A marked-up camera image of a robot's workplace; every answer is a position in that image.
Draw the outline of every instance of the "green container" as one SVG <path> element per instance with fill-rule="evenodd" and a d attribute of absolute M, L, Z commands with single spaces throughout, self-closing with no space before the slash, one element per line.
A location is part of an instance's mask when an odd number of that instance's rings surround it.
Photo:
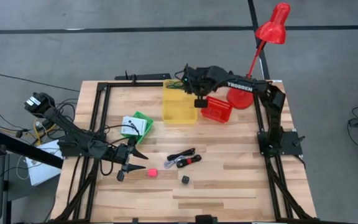
<path fill-rule="evenodd" d="M 141 112 L 139 111 L 136 111 L 135 115 L 133 116 L 134 118 L 139 118 L 139 119 L 145 119 L 146 120 L 146 130 L 144 131 L 144 135 L 140 136 L 140 139 L 138 140 L 138 144 L 140 144 L 144 138 L 144 136 L 146 136 L 146 134 L 152 129 L 152 126 L 153 126 L 153 119 L 149 118 L 148 116 L 142 114 Z M 122 136 L 124 137 L 131 137 L 133 135 L 131 134 L 122 134 Z"/>

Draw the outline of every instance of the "gray floor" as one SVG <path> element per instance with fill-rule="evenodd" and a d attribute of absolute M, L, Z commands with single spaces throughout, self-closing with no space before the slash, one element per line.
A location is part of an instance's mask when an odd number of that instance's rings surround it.
<path fill-rule="evenodd" d="M 258 0 L 259 23 L 278 1 Z M 358 25 L 358 1 L 291 0 L 287 25 Z M 251 25 L 245 0 L 0 0 L 0 29 Z M 80 89 L 83 80 L 219 65 L 244 74 L 255 52 L 252 31 L 0 35 L 0 73 Z M 358 147 L 347 136 L 358 106 L 358 30 L 288 31 L 265 48 L 272 79 L 285 82 L 318 216 L 358 223 Z M 261 78 L 260 68 L 254 77 Z M 30 127 L 23 102 L 33 91 L 57 101 L 78 94 L 0 78 L 0 113 Z M 0 125 L 7 126 L 0 120 Z M 358 129 L 351 130 L 358 142 Z M 42 221 L 55 187 L 15 201 L 13 222 Z"/>

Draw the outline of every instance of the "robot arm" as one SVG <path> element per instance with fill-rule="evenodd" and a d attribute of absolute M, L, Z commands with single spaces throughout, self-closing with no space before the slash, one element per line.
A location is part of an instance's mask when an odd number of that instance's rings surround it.
<path fill-rule="evenodd" d="M 141 159 L 148 159 L 136 149 L 137 141 L 135 139 L 129 139 L 128 144 L 120 144 L 118 147 L 108 144 L 104 141 L 103 130 L 96 132 L 82 130 L 61 115 L 56 109 L 55 101 L 51 96 L 45 93 L 34 93 L 24 103 L 24 108 L 38 118 L 50 120 L 67 133 L 58 142 L 64 156 L 78 156 L 81 154 L 121 164 L 121 170 L 117 174 L 118 181 L 124 180 L 125 173 L 145 169 L 144 166 L 129 163 L 131 154 Z"/>
<path fill-rule="evenodd" d="M 272 82 L 240 77 L 217 66 L 196 69 L 186 66 L 181 81 L 186 93 L 197 96 L 197 108 L 207 107 L 208 102 L 203 97 L 223 86 L 257 95 L 266 109 L 269 121 L 268 145 L 275 149 L 281 148 L 283 128 L 280 123 L 285 94 Z"/>

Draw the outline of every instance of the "red basket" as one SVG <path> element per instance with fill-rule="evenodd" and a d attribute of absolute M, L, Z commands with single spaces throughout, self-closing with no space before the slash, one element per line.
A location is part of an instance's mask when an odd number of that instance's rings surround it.
<path fill-rule="evenodd" d="M 209 119 L 225 123 L 229 120 L 233 108 L 228 102 L 207 96 L 208 107 L 201 109 L 201 114 Z"/>

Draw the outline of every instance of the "yellow container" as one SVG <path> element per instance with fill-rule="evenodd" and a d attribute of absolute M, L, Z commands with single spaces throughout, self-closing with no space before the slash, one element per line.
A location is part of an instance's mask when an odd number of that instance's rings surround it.
<path fill-rule="evenodd" d="M 162 98 L 162 119 L 167 124 L 193 124 L 197 120 L 194 107 L 195 95 L 183 90 L 167 88 L 180 85 L 178 80 L 164 80 Z"/>

